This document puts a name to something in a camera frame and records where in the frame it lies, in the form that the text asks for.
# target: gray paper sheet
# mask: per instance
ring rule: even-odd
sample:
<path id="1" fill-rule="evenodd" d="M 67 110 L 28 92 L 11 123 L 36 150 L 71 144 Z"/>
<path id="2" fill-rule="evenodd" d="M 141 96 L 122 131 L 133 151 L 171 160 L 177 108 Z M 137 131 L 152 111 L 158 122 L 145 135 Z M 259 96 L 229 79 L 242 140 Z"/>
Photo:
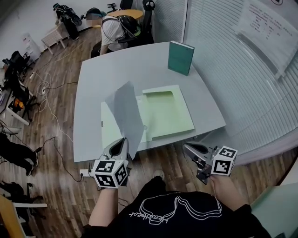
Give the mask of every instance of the gray paper sheet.
<path id="1" fill-rule="evenodd" d="M 129 141 L 129 154 L 134 159 L 144 132 L 134 86 L 130 81 L 105 100 L 115 117 L 121 135 Z"/>

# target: black t-shirt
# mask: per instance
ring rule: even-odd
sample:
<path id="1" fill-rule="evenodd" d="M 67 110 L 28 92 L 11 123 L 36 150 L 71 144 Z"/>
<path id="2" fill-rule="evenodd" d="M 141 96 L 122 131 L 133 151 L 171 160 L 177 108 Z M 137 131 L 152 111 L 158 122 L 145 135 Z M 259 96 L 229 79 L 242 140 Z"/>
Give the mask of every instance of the black t-shirt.
<path id="1" fill-rule="evenodd" d="M 108 227 L 87 225 L 82 234 L 82 238 L 105 236 L 270 238 L 249 205 L 233 212 L 203 192 L 168 192 L 136 199 Z"/>

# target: black pants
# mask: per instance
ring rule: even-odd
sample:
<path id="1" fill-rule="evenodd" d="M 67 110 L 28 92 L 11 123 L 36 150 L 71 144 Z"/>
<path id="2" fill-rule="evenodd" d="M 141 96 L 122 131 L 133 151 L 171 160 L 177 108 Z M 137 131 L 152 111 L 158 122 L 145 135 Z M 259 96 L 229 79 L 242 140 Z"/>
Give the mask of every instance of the black pants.
<path id="1" fill-rule="evenodd" d="M 12 164 L 26 169 L 26 171 L 31 170 L 32 165 L 25 159 L 31 159 L 33 163 L 36 163 L 36 153 L 24 145 L 13 142 L 11 142 L 9 148 L 10 150 L 3 155 L 3 158 Z"/>
<path id="2" fill-rule="evenodd" d="M 94 57 L 97 57 L 101 54 L 101 47 L 102 47 L 102 42 L 98 42 L 96 43 L 94 46 L 93 46 L 93 49 L 91 51 L 91 55 L 90 55 L 90 58 L 94 58 Z M 110 49 L 108 49 L 107 53 L 111 53 L 111 52 L 114 52 Z"/>
<path id="3" fill-rule="evenodd" d="M 79 36 L 79 32 L 71 19 L 64 20 L 64 25 L 71 39 L 74 40 Z"/>
<path id="4" fill-rule="evenodd" d="M 163 195 L 165 193 L 166 184 L 163 182 L 162 177 L 156 176 L 145 184 L 145 186 L 139 192 L 138 196 L 135 198 L 135 201 L 139 200 L 139 202 L 142 202 L 147 198 Z"/>

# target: hand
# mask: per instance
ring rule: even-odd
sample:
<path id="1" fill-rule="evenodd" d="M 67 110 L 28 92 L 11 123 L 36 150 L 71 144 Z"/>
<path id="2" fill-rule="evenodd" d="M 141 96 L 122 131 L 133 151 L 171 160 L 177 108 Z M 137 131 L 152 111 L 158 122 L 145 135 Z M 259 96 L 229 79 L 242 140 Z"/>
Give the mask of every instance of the hand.
<path id="1" fill-rule="evenodd" d="M 211 175 L 210 180 L 216 198 L 231 210 L 236 211 L 243 205 L 248 204 L 229 176 Z"/>

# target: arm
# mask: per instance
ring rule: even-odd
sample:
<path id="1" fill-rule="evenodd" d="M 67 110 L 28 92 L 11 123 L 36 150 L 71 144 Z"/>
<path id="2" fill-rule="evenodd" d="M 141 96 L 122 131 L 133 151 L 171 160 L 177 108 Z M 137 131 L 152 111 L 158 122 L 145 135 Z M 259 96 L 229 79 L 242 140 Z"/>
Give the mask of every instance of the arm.
<path id="1" fill-rule="evenodd" d="M 55 16 L 56 20 L 59 20 L 61 17 L 61 14 L 58 11 L 54 11 L 54 16 Z"/>
<path id="2" fill-rule="evenodd" d="M 106 188 L 98 197 L 89 219 L 89 225 L 107 227 L 117 215 L 118 190 Z"/>
<path id="3" fill-rule="evenodd" d="M 58 25 L 59 24 L 60 15 L 58 15 L 58 12 L 57 11 L 54 12 L 54 15 L 55 15 L 55 18 L 56 18 L 55 25 Z"/>
<path id="4" fill-rule="evenodd" d="M 210 176 L 210 180 L 212 181 L 212 186 L 217 199 L 231 210 L 236 211 L 243 205 L 248 204 L 238 192 L 230 177 L 212 175 Z"/>
<path id="5" fill-rule="evenodd" d="M 5 64 L 5 65 L 3 66 L 3 69 L 4 69 L 4 72 L 6 72 L 6 70 L 8 69 L 8 65 Z"/>
<path id="6" fill-rule="evenodd" d="M 105 46 L 102 45 L 100 55 L 106 54 L 107 51 L 108 51 L 108 45 L 105 45 Z"/>

